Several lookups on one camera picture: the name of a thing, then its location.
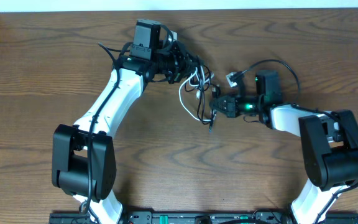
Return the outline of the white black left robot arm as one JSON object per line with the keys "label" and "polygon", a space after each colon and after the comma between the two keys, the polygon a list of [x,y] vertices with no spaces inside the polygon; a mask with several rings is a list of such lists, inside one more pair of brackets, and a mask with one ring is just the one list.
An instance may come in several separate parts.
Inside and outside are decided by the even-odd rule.
{"label": "white black left robot arm", "polygon": [[126,43],[112,58],[108,84],[91,108],[71,126],[61,124],[53,134],[52,185],[81,202],[81,218],[118,223],[124,207],[113,185],[116,158],[113,139],[131,105],[156,74],[164,82],[188,85],[204,92],[213,72],[177,41],[144,46]]}

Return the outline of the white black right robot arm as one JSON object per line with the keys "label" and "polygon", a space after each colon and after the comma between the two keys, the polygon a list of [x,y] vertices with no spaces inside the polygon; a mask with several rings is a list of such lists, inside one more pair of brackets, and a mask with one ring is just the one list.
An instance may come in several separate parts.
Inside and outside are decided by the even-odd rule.
{"label": "white black right robot arm", "polygon": [[341,194],[358,188],[358,125],[352,111],[312,110],[284,102],[280,93],[225,95],[209,105],[228,118],[258,116],[268,128],[300,137],[308,180],[290,205],[289,222],[322,222]]}

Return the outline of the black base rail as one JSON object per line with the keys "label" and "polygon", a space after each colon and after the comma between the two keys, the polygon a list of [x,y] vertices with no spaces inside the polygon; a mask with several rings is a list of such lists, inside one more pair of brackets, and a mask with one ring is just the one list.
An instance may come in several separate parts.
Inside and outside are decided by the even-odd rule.
{"label": "black base rail", "polygon": [[[246,213],[164,213],[153,211],[129,211],[124,212],[119,223],[122,224],[197,224],[197,223],[227,223],[236,221],[237,223],[253,223],[255,220],[263,223],[295,223],[290,218],[289,213],[278,210],[260,209]],[[102,218],[92,215],[80,215],[77,213],[51,213],[49,224],[63,223],[103,223]]]}

